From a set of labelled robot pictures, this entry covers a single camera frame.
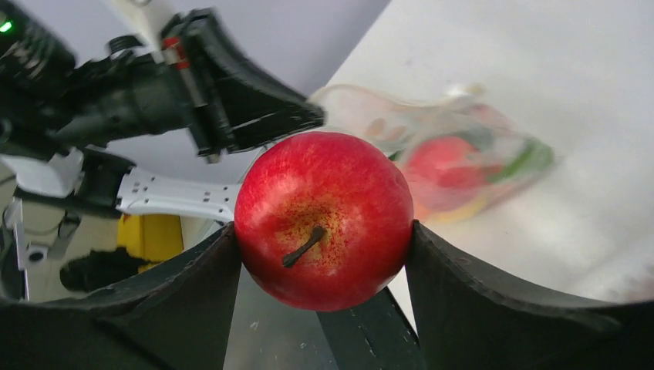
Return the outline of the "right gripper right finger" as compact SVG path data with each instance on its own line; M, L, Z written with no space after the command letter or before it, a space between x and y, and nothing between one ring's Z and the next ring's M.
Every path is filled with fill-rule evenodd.
M430 369L651 369L653 304L609 304L503 271L413 225L406 276Z

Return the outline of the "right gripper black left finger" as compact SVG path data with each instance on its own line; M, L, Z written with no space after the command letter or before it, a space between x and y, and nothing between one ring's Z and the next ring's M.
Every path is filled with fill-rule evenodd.
M84 298L1 301L3 369L220 369L241 257L233 224Z

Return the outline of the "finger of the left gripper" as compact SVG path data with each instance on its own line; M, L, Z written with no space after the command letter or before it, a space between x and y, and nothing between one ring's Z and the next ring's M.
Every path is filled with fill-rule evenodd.
M187 99L197 154L209 162L324 124L323 108L250 60L211 8L174 15L163 56Z

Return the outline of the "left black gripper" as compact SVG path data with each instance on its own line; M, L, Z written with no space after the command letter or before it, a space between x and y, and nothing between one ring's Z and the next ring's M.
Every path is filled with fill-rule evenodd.
M151 29L108 41L78 64L54 32L14 1L1 3L1 151L68 153L114 140L196 130L193 104Z

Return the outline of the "red apple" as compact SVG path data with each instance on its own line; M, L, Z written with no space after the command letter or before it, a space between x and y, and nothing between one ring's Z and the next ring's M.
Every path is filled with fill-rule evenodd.
M413 200L398 167L344 133L291 136L256 159L234 206L253 280L280 302L339 311L379 293L399 273Z

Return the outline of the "red tomato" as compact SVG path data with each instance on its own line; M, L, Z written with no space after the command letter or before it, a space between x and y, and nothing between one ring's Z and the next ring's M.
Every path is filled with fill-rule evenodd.
M403 166L413 199L429 211L450 211L488 190L488 179L504 165L479 157L479 150L458 136L421 143Z

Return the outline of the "clear zip top bag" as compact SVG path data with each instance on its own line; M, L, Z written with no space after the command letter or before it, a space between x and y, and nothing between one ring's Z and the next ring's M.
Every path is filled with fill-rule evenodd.
M435 102L410 102L361 86L313 93L325 127L371 143L401 170L424 223L466 220L548 171L554 150L512 128L483 102L484 87L458 85Z

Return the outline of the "orange carrot with leaves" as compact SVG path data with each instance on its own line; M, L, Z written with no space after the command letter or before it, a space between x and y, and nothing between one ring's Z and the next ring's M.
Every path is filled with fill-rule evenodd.
M555 160L554 150L536 139L525 142L520 153L498 172L489 176L491 183L516 180L548 169Z

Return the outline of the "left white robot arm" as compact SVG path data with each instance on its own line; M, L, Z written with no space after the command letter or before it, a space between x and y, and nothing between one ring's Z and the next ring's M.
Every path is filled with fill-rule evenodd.
M230 222L239 186L174 179L106 152L186 129L197 155L256 150L320 127L323 110L253 63L217 11L114 1L133 33L101 60L71 49L14 1L1 3L1 158L15 195L78 214L175 214Z

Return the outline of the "yellow black background object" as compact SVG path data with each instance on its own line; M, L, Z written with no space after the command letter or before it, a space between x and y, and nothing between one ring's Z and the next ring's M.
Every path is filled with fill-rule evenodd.
M130 216L117 223L117 246L91 250L59 269L64 288L90 293L131 278L184 251L180 217L166 214Z

